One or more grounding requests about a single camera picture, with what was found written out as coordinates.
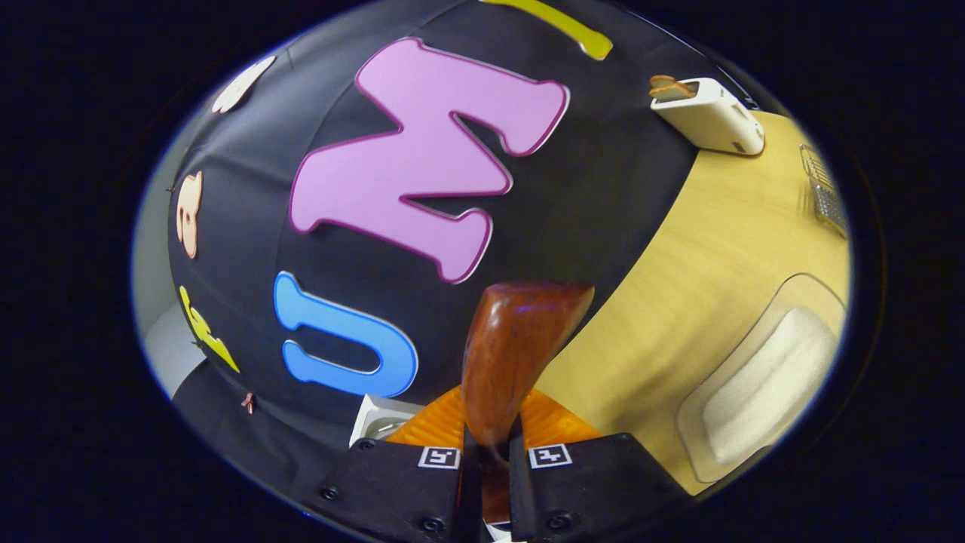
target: screw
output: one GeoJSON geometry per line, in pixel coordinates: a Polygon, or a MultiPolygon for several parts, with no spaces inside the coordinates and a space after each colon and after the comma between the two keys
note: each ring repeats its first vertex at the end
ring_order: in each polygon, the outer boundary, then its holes
{"type": "Polygon", "coordinates": [[[339,489],[335,488],[334,486],[323,486],[318,493],[321,494],[321,497],[324,500],[332,501],[339,498],[339,489]]]}
{"type": "Polygon", "coordinates": [[[573,526],[573,515],[568,511],[555,513],[548,521],[546,527],[553,531],[561,531],[573,526]]]}
{"type": "Polygon", "coordinates": [[[420,528],[424,531],[442,531],[446,529],[446,523],[442,522],[441,519],[427,518],[423,519],[422,523],[419,524],[420,528]]]}

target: light wood surface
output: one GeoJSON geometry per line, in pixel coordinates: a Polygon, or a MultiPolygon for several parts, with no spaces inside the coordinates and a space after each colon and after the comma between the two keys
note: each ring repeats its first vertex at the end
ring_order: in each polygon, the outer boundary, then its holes
{"type": "MultiPolygon", "coordinates": [[[[709,483],[676,429],[687,395],[792,275],[809,273],[848,301],[848,243],[813,215],[798,148],[808,139],[788,118],[753,113],[764,151],[699,152],[630,274],[537,383],[604,434],[632,433],[691,494],[709,483]]],[[[821,316],[840,337],[841,319],[821,316]]]]}

